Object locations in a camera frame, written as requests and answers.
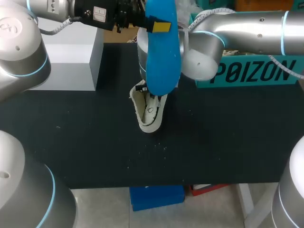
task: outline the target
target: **white box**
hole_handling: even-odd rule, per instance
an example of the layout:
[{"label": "white box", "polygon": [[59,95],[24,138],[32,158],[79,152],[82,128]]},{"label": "white box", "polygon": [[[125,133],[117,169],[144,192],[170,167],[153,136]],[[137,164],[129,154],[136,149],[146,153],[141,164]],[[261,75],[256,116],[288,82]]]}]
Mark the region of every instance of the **white box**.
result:
[{"label": "white box", "polygon": [[[60,23],[39,18],[39,28],[54,30]],[[33,90],[94,91],[104,48],[102,29],[75,22],[53,36],[42,35],[51,61],[48,80]]]}]

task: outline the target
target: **white cable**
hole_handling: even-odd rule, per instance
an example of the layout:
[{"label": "white cable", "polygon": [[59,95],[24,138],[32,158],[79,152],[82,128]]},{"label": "white cable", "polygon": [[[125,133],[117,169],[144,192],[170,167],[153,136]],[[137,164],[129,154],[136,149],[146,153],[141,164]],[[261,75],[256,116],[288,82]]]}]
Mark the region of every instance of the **white cable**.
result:
[{"label": "white cable", "polygon": [[57,33],[59,33],[61,30],[63,30],[66,26],[73,24],[73,22],[71,21],[71,18],[65,20],[63,23],[61,23],[56,29],[54,29],[53,31],[45,31],[43,29],[40,29],[40,32],[44,35],[48,35],[48,36],[52,36],[55,35]]},{"label": "white cable", "polygon": [[192,22],[192,24],[188,27],[188,31],[191,32],[201,21],[203,21],[210,15],[217,13],[235,13],[235,11],[228,8],[217,8],[213,10],[208,10],[208,12],[201,14],[198,18],[194,20],[194,22]]},{"label": "white cable", "polygon": [[273,57],[272,55],[268,56],[273,62],[274,64],[276,64],[279,68],[281,68],[282,70],[284,70],[285,72],[289,73],[292,76],[295,76],[297,78],[300,79],[304,79],[304,75],[298,74],[290,69],[288,69],[287,67],[283,66],[275,57]]}]

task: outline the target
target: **teal sign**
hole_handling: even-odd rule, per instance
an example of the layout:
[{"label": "teal sign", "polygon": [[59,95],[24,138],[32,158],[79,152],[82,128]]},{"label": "teal sign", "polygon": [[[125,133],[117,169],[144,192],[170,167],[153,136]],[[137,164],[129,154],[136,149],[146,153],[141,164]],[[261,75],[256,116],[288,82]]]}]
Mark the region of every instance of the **teal sign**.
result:
[{"label": "teal sign", "polygon": [[[303,56],[275,56],[288,69],[304,74]],[[198,88],[231,86],[266,86],[295,84],[297,77],[280,69],[268,56],[225,56],[216,76],[210,81],[197,81]]]}]

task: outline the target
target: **blue box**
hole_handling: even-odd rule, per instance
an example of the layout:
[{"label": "blue box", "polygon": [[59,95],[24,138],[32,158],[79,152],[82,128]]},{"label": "blue box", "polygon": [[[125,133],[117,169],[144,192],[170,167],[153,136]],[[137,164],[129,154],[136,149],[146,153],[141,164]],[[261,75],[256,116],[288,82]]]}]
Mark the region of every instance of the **blue box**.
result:
[{"label": "blue box", "polygon": [[133,211],[182,203],[185,192],[182,186],[130,187]]},{"label": "blue box", "polygon": [[215,8],[233,8],[234,0],[196,0],[196,4],[203,10],[212,10]]},{"label": "blue box", "polygon": [[[285,67],[304,73],[304,56],[275,56]],[[224,56],[216,76],[210,81],[196,81],[198,88],[267,86],[295,84],[297,77],[276,66],[268,56]]]}]

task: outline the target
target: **robotic arm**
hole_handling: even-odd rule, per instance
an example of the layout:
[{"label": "robotic arm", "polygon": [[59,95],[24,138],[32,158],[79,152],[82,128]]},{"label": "robotic arm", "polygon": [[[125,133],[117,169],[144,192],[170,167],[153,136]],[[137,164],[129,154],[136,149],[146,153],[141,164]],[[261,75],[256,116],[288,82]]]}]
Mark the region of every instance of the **robotic arm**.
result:
[{"label": "robotic arm", "polygon": [[106,30],[116,25],[119,33],[130,23],[152,31],[162,21],[146,18],[140,1],[0,0],[0,101],[42,84],[51,72],[36,16]]}]

